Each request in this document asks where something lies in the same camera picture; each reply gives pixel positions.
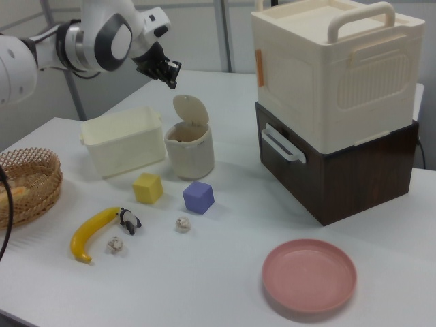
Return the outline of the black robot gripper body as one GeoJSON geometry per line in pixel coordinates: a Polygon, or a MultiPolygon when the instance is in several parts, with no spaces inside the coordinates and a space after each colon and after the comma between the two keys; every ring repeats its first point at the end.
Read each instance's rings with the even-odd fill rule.
{"type": "Polygon", "coordinates": [[[138,72],[152,78],[153,80],[158,80],[155,72],[156,63],[162,60],[169,60],[169,58],[164,54],[164,50],[160,43],[155,42],[146,53],[133,58],[132,60],[136,64],[136,70],[138,72]]]}

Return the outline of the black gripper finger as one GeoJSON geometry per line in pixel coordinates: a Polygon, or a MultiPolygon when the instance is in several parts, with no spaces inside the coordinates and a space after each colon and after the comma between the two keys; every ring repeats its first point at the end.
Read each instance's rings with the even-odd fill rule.
{"type": "Polygon", "coordinates": [[[166,72],[166,84],[171,88],[175,89],[177,86],[177,77],[181,70],[181,63],[178,61],[168,61],[167,62],[167,72],[166,72]]]}
{"type": "Polygon", "coordinates": [[[157,78],[162,82],[169,81],[169,75],[168,75],[168,72],[170,71],[169,63],[170,63],[169,60],[162,60],[156,63],[155,72],[157,78]]]}

